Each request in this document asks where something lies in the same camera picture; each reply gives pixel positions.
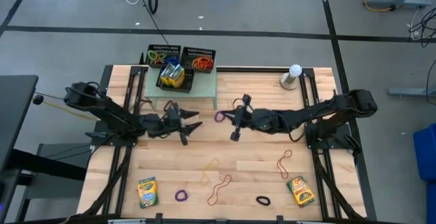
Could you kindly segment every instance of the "concrete floor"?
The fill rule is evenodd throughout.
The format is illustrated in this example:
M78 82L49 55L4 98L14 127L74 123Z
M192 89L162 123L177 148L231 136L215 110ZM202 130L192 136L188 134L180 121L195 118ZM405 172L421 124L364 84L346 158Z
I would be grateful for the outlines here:
M15 1L0 0L0 22ZM338 35L408 36L406 24L414 10L374 13L361 1L329 0ZM176 30L166 35L171 44L215 49L220 65L332 67L341 86L322 0L159 0L155 20L161 29ZM199 36L200 27L229 32ZM23 0L3 28L0 75L36 74L37 90L57 96L73 82L99 81L104 65L137 63L149 44L163 43L153 34L87 33L94 28L155 28L142 4L131 6L124 0ZM71 33L78 28L82 33ZM188 30L188 35L178 30ZM234 31L246 37L229 36L242 34ZM248 32L258 33L249 37ZM303 37L274 37L269 32ZM314 35L322 39L312 39ZM424 87L436 58L434 44L422 49L415 43L340 41L339 47L349 87L370 90L379 106L376 115L358 120L375 215L379 221L425 223L426 189L418 176L412 133L434 123L436 109L424 99L389 97L386 89ZM40 143L88 142L84 132L92 129L92 122L31 106L16 148L35 153ZM17 190L8 221L15 219L20 194L22 189ZM77 203L32 201L27 220L73 214Z

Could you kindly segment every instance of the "black plastic basket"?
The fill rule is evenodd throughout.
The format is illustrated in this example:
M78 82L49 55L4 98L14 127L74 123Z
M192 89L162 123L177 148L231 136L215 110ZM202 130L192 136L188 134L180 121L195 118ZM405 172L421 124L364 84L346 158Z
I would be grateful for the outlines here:
M165 59L168 59L170 57L177 57L180 62L180 53L182 50L182 46L150 44L149 49L145 53L145 64L149 67L160 68L166 66L166 64L152 64L152 60L149 58L149 50L155 51L157 54L166 54Z
M193 84L193 74L194 70L192 69L185 69L185 79L183 80L183 83L180 87L174 88L171 86L166 86L161 81L161 73L164 71L165 67L161 68L161 71L159 72L159 75L157 77L156 86L160 89L163 89L165 91L175 91L175 92L182 92L182 93L189 93L192 89Z
M213 67L215 66L215 55L216 54L217 54L216 50L184 47L183 52L182 52L181 65L183 67L192 68L196 71L205 72L205 73L209 74L212 72ZM212 69L198 69L198 68L192 67L193 60L197 59L198 57L211 58L213 60Z

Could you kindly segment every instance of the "wooden table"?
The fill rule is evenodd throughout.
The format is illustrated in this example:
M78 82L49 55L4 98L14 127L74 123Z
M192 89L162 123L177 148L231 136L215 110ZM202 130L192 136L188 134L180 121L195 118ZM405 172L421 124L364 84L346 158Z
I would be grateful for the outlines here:
M107 94L120 106L124 102L129 70L128 65L115 65L112 70ZM330 99L335 89L331 68L314 70L320 99ZM241 98L244 93L252 97L251 105L254 108L303 108L300 88L284 90L279 84L280 75L277 72L219 72L218 109L231 110L233 100ZM138 140L131 156L122 217L154 218L156 213L163 213L164 218L171 219L275 220L277 215L283 215L285 220L322 220L313 160L305 138L292 143L286 134L268 135L243 129L240 141L233 142L230 141L230 134L234 127L230 121L214 121L216 111L213 110L211 101L176 101L185 110L200 112L199 116L189 119L187 123L203 121L203 124L188 138L188 146L180 143L176 133L164 140L146 136ZM159 103L158 112L162 111L164 104L165 102ZM141 114L151 112L148 105L141 109ZM293 130L292 135L297 138L301 133L302 127ZM277 168L277 160L287 149L292 150L293 155L282 161L290 173L290 177L284 180ZM105 187L113 151L112 146L102 146L94 153L77 212L85 211ZM331 157L339 190L359 214L366 216L352 155L347 150L331 150ZM202 169L212 159L218 159L219 166L206 171L211 182L202 186L199 183ZM213 187L226 174L232 176L232 182L219 190L217 204L209 206L207 199ZM141 209L136 190L138 181L151 176L157 179L159 205ZM315 202L304 208L298 207L285 185L297 176L303 176L315 194ZM325 185L324 188L329 214L333 217L330 191ZM174 194L181 189L189 194L186 202L174 199ZM110 212L114 212L117 191L116 187L112 194ZM272 206L259 205L255 200L259 195L269 197Z

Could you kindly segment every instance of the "table leg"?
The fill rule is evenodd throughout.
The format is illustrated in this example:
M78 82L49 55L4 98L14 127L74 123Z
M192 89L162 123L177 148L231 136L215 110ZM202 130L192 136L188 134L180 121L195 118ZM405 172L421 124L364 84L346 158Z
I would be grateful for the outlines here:
M213 109L216 110L217 109L217 97L212 98L213 100Z
M151 103L150 103L150 107L151 107L153 110L156 110L156 109L157 109L157 98L148 98L148 97L145 97L145 99L149 99L149 100L151 101Z

